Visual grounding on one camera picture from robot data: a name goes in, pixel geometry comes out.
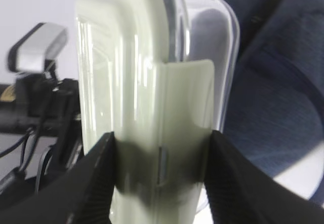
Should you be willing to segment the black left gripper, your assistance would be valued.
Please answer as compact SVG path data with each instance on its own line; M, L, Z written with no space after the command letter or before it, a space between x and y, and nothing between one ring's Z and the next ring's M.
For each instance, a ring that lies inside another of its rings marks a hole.
M49 164L38 175L56 178L70 170L80 158L81 122L76 80L25 74L14 84L1 84L1 135L21 138L1 152L5 157L22 147L18 166L1 178L1 183L22 181L41 137L56 138L50 148Z

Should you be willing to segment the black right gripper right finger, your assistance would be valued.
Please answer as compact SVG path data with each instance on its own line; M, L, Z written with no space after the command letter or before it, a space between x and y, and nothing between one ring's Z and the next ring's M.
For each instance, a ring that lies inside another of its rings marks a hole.
M204 180L213 223L323 223L323 208L275 182L219 131Z

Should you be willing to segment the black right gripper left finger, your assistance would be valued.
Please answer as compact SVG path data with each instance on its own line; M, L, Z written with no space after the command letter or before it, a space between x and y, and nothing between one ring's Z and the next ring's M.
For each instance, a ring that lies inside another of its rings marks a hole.
M105 133L77 164L38 193L35 177L1 193L1 223L109 223L115 139Z

